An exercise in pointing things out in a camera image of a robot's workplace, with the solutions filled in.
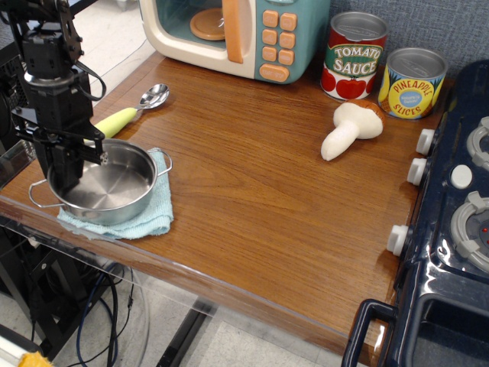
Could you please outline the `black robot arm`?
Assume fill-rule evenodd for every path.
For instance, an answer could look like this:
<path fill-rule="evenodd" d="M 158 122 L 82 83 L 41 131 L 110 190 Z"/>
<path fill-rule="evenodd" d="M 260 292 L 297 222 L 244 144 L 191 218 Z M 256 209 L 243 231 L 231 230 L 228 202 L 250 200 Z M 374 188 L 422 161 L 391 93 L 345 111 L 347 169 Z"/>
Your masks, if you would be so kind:
<path fill-rule="evenodd" d="M 13 109 L 16 134 L 34 145 L 44 176 L 61 193 L 76 187 L 85 163 L 103 164 L 104 133 L 92 123 L 89 78 L 67 1 L 3 1 L 21 60 L 26 66 L 28 106 Z"/>

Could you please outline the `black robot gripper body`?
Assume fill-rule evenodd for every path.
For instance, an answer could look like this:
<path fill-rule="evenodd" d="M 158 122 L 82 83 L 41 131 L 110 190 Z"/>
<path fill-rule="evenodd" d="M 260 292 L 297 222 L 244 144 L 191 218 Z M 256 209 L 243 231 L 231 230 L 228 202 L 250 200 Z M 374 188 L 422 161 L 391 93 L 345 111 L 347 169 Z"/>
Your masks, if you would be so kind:
<path fill-rule="evenodd" d="M 105 136 L 91 123 L 93 116 L 89 77 L 70 72 L 54 80 L 25 75 L 31 99 L 27 108 L 14 110 L 28 127 L 18 135 L 32 143 L 45 141 L 50 148 L 76 152 L 84 161 L 101 164 L 105 160 Z"/>

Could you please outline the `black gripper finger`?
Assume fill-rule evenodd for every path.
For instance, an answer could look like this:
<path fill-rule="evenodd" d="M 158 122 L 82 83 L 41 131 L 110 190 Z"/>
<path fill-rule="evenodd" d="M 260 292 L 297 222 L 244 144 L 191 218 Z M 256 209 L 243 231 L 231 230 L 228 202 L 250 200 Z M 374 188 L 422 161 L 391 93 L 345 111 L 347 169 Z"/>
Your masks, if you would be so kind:
<path fill-rule="evenodd" d="M 52 164 L 50 145 L 45 141 L 34 141 L 33 145 L 40 168 L 44 177 L 47 178 Z"/>
<path fill-rule="evenodd" d="M 47 163 L 47 179 L 57 193 L 71 190 L 83 175 L 84 160 L 74 151 L 52 148 Z"/>

